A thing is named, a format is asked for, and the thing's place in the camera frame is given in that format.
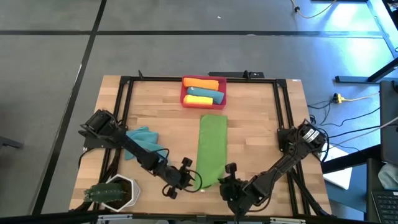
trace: wooden table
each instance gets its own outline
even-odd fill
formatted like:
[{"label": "wooden table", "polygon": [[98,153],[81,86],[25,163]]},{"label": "wooden table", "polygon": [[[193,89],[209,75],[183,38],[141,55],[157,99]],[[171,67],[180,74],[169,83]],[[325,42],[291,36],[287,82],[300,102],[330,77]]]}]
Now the wooden table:
[{"label": "wooden table", "polygon": [[[119,80],[120,76],[104,76],[95,110],[113,111]],[[304,118],[308,118],[302,83],[300,80],[287,80],[287,86],[294,124],[299,125]],[[188,157],[193,161],[192,168],[196,168],[199,121],[203,114],[228,116],[228,163],[235,162],[238,165],[238,178],[249,180],[253,175],[270,168],[282,156],[277,143],[276,130],[279,124],[272,85],[228,83],[227,104],[223,110],[183,108],[179,103],[180,89],[180,82],[135,81],[127,119],[129,129],[148,126],[151,131],[158,132],[158,144],[170,149],[169,160],[174,166],[180,167],[182,159]],[[279,94],[286,123],[282,89]],[[97,183],[103,155],[104,149],[95,149],[82,159],[70,208],[79,206],[83,201],[83,191]],[[302,166],[307,188],[322,208],[330,213],[320,162],[313,155],[309,155],[302,161]],[[121,159],[118,173],[136,180],[141,188],[141,195],[135,206],[126,208],[124,212],[233,214],[227,203],[221,199],[218,185],[195,194],[179,191],[177,198],[172,200],[162,195],[165,182],[151,176],[137,161]],[[299,212],[303,213],[297,186],[296,194]],[[286,175],[276,182],[267,209],[247,215],[292,216]]]}]

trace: yellow cable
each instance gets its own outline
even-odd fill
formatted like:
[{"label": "yellow cable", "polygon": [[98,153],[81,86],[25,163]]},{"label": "yellow cable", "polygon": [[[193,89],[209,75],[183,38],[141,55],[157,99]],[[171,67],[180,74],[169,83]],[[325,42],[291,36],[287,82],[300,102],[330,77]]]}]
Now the yellow cable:
[{"label": "yellow cable", "polygon": [[359,98],[357,98],[357,99],[346,99],[346,98],[344,98],[344,97],[341,97],[341,100],[342,100],[342,101],[356,101],[356,100],[362,100],[362,99],[365,99],[365,98],[369,98],[369,97],[371,97],[371,96],[378,95],[378,94],[379,94],[379,93],[373,93],[373,94],[370,94],[370,95],[368,95],[368,96],[359,97]]},{"label": "yellow cable", "polygon": [[[290,1],[292,2],[293,7],[296,8],[296,7],[297,7],[296,2],[295,2],[294,0],[290,0]],[[300,12],[300,10],[297,10],[297,12],[298,12],[298,14],[299,14],[300,16],[302,16],[303,18],[305,18],[305,19],[311,19],[311,18],[314,18],[315,16],[319,16],[320,14],[322,14],[323,12],[325,12],[325,11],[326,11],[331,5],[333,5],[335,2],[337,2],[337,0],[334,0],[332,3],[330,3],[330,5],[329,5],[328,7],[326,7],[324,10],[322,10],[322,11],[319,12],[318,14],[315,14],[314,16],[309,16],[309,17],[304,16],[304,15]]]}]

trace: plant pot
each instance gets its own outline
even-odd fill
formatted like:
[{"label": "plant pot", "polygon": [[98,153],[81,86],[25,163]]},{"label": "plant pot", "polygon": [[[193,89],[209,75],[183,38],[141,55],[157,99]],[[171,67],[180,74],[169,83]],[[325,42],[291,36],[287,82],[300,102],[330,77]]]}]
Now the plant pot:
[{"label": "plant pot", "polygon": [[129,188],[130,194],[128,194],[128,195],[131,195],[130,196],[130,200],[128,200],[124,205],[122,205],[119,208],[112,207],[112,205],[111,205],[112,203],[108,203],[108,204],[101,203],[102,206],[104,206],[104,207],[106,207],[108,209],[114,210],[115,212],[120,212],[122,209],[124,209],[126,207],[133,206],[134,204],[136,204],[138,196],[139,196],[139,194],[141,192],[141,189],[138,187],[137,183],[134,180],[128,179],[127,177],[122,176],[120,174],[116,174],[115,176],[110,178],[106,183],[123,182],[123,181],[126,181],[126,182],[130,183],[130,186],[131,186]]}]

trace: white hexagonal pot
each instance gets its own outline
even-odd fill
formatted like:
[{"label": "white hexagonal pot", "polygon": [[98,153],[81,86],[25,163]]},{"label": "white hexagonal pot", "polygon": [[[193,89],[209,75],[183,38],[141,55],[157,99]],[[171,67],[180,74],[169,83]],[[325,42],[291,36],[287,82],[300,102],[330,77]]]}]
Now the white hexagonal pot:
[{"label": "white hexagonal pot", "polygon": [[126,204],[124,204],[122,207],[120,207],[119,209],[115,209],[113,207],[110,207],[109,205],[106,205],[105,203],[101,203],[102,206],[114,210],[115,212],[120,212],[122,209],[126,208],[126,207],[130,207],[136,204],[138,196],[141,192],[141,189],[138,187],[137,183],[132,180],[132,179],[128,179],[125,176],[122,176],[120,174],[116,174],[115,176],[113,176],[112,178],[110,178],[106,183],[112,183],[114,180],[118,179],[118,178],[122,178],[125,179],[126,181],[129,181],[131,183],[131,199],[130,201],[128,201]]}]

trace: red plastic bin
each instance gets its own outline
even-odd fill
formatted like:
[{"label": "red plastic bin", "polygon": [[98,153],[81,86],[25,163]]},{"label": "red plastic bin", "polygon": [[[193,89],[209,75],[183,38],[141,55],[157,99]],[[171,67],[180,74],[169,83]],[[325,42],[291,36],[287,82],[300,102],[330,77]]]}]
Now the red plastic bin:
[{"label": "red plastic bin", "polygon": [[[184,78],[198,78],[202,80],[217,80],[218,81],[218,91],[224,93],[223,101],[220,105],[213,103],[212,105],[198,105],[193,103],[184,103],[184,97],[187,95],[187,88],[184,86],[183,79]],[[222,110],[226,104],[226,78],[225,77],[206,77],[200,75],[185,75],[182,77],[181,81],[181,95],[180,95],[180,103],[185,108],[204,108],[204,109],[216,109]]]}]

